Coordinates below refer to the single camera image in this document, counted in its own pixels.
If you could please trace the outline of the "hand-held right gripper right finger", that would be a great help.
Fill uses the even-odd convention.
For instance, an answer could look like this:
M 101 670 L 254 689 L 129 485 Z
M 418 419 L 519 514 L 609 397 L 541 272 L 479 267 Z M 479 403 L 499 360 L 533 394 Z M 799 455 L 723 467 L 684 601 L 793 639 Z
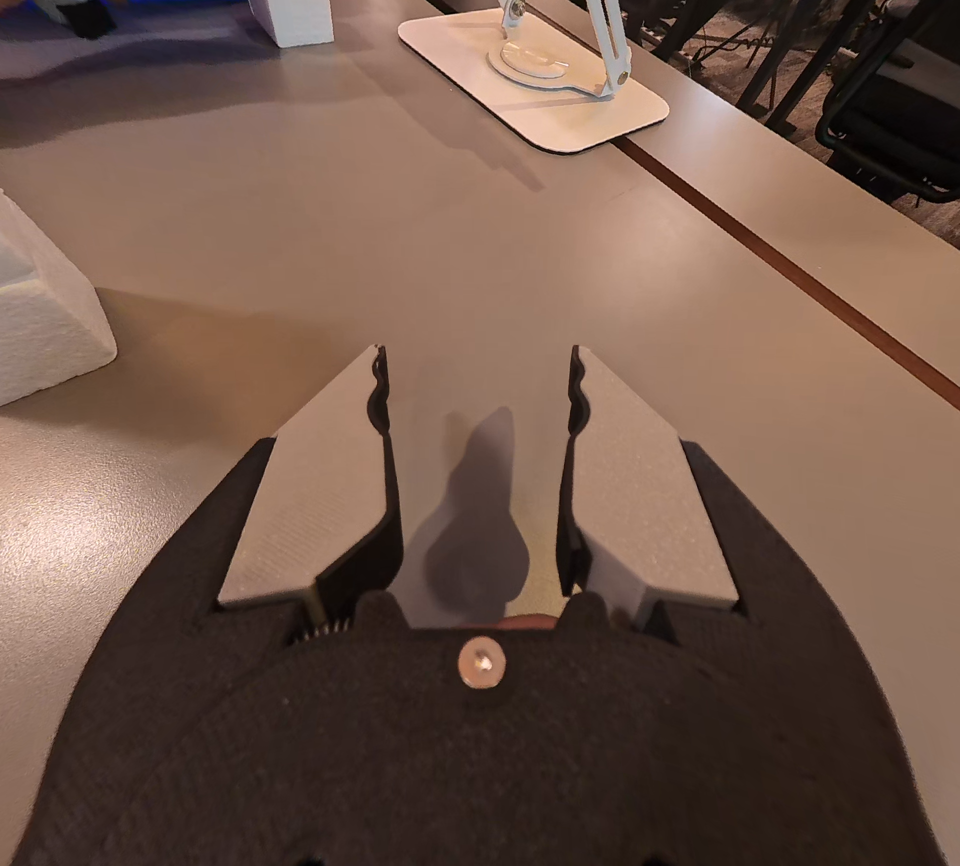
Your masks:
M 561 594 L 642 628 L 660 602 L 723 612 L 738 589 L 677 430 L 590 349 L 572 347 L 558 496 Z

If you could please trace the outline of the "black office chair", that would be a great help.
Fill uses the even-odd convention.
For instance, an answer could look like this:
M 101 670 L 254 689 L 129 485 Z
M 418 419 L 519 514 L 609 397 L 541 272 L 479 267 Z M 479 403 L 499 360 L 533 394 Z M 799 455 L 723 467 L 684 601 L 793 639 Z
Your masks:
M 890 203 L 959 194 L 959 0 L 888 19 L 827 94 L 816 139 L 844 176 Z

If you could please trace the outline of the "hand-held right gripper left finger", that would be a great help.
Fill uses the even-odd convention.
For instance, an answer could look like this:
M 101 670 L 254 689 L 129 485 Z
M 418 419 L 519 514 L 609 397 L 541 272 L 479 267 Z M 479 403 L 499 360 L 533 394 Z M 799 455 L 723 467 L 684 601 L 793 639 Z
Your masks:
M 403 561 L 386 348 L 372 344 L 272 438 L 218 602 L 294 600 L 310 616 L 352 616 Z

